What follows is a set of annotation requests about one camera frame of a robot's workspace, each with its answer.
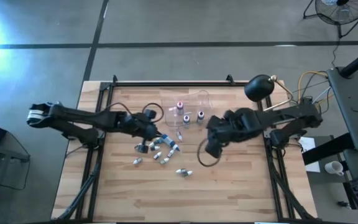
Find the black lamp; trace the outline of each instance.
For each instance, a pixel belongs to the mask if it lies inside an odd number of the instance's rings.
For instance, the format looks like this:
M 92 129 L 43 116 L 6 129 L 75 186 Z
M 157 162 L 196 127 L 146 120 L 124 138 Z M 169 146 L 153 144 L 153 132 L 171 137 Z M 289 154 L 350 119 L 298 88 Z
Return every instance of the black lamp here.
M 281 86 L 290 95 L 290 98 L 277 105 L 264 109 L 264 111 L 271 110 L 285 103 L 288 103 L 293 99 L 292 92 L 277 80 L 276 75 L 272 75 L 271 77 L 268 75 L 257 75 L 251 79 L 248 84 L 245 85 L 244 92 L 246 93 L 248 99 L 253 102 L 258 102 L 273 93 L 274 83 L 277 83 L 279 86 Z

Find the table leg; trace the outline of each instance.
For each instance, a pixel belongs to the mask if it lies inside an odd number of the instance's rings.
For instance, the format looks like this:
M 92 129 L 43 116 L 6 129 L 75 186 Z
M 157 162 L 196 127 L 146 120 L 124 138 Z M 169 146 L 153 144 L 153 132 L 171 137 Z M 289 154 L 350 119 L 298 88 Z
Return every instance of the table leg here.
M 312 150 L 302 154 L 305 165 L 319 161 L 328 156 L 335 155 L 345 149 L 354 149 L 354 144 L 349 133 L 343 134 L 329 142 L 326 142 Z

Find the electric fan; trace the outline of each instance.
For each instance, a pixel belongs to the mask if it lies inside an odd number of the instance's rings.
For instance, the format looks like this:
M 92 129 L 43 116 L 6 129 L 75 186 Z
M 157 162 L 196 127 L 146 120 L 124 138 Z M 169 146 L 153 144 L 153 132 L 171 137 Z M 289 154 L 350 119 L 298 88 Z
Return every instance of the electric fan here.
M 311 3 L 315 1 L 316 14 L 306 16 L 306 11 Z M 358 0 L 311 0 L 303 12 L 303 18 L 318 16 L 322 21 L 336 25 L 338 37 L 342 38 L 358 25 Z M 357 21 L 344 35 L 342 35 L 341 25 Z

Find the metal table frame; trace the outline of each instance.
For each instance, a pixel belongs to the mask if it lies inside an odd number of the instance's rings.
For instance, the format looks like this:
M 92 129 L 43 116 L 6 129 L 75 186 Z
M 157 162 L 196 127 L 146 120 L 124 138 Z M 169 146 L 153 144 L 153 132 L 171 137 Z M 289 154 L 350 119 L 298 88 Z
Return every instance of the metal table frame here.
M 98 95 L 98 101 L 96 104 L 96 112 L 101 110 L 101 105 L 103 98 L 105 96 L 105 93 L 108 93 L 108 98 L 106 105 L 110 105 L 112 102 L 112 94 L 114 93 L 115 87 L 145 87 L 145 86 L 244 86 L 247 82 L 235 82 L 230 75 L 227 76 L 226 81 L 222 82 L 211 82 L 211 81 L 197 81 L 197 82 L 119 82 L 117 80 L 117 77 L 114 76 L 112 82 L 101 82 L 100 88 L 99 88 L 99 95 Z M 266 106 L 271 106 L 272 102 L 270 97 L 268 96 L 266 99 Z M 263 109 L 262 102 L 257 103 L 258 110 Z M 336 223 L 336 222 L 324 222 L 320 219 L 313 218 L 311 215 L 309 215 L 306 210 L 301 206 L 299 201 L 296 199 L 296 197 L 292 194 L 290 191 L 290 188 L 288 186 L 288 179 L 287 179 L 287 173 L 285 170 L 283 155 L 281 151 L 277 151 L 277 161 L 278 161 L 278 167 L 279 171 L 276 170 L 275 165 L 273 163 L 273 155 L 272 155 L 272 149 L 270 145 L 269 138 L 266 138 L 263 135 L 264 138 L 264 145 L 266 150 L 266 156 L 267 156 L 267 165 L 270 173 L 270 180 L 272 184 L 272 191 L 273 191 L 273 199 L 275 201 L 275 210 L 277 214 L 277 222 L 275 223 Z M 96 204 L 96 195 L 98 192 L 98 182 L 99 182 L 99 173 L 101 170 L 101 162 L 103 158 L 103 152 L 104 152 L 104 142 L 106 140 L 106 137 L 102 138 L 102 145 L 96 149 L 97 151 L 97 158 L 96 158 L 96 164 L 95 169 L 93 172 L 90 173 L 91 169 L 91 161 L 94 150 L 88 150 L 88 153 L 86 155 L 85 160 L 85 167 L 84 167 L 84 173 L 82 178 L 82 185 L 81 190 L 74 199 L 74 202 L 71 204 L 71 206 L 74 206 L 73 208 L 76 208 L 76 214 L 74 219 L 55 219 L 50 220 L 48 222 L 38 222 L 37 224 L 47 224 L 47 223 L 93 223 L 93 214 L 94 214 L 94 207 Z M 84 197 L 90 186 L 91 188 L 91 195 L 89 200 L 89 210 L 86 217 L 82 216 L 83 213 L 83 203 L 84 203 Z M 280 195 L 278 192 L 278 186 L 281 187 L 281 189 L 284 192 L 284 197 L 288 209 L 288 216 L 289 218 L 284 218 L 283 216 L 283 210 L 281 206 L 280 201 Z M 295 211 L 294 209 L 300 214 L 301 219 L 295 218 Z

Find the pink cap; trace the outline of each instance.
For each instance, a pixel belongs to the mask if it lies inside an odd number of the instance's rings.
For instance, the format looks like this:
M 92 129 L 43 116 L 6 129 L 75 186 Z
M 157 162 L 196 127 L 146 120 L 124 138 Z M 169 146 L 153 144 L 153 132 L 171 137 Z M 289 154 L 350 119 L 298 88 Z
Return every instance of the pink cap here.
M 182 109 L 182 108 L 183 108 L 183 103 L 182 103 L 181 101 L 178 102 L 177 108 L 179 108 L 179 109 Z

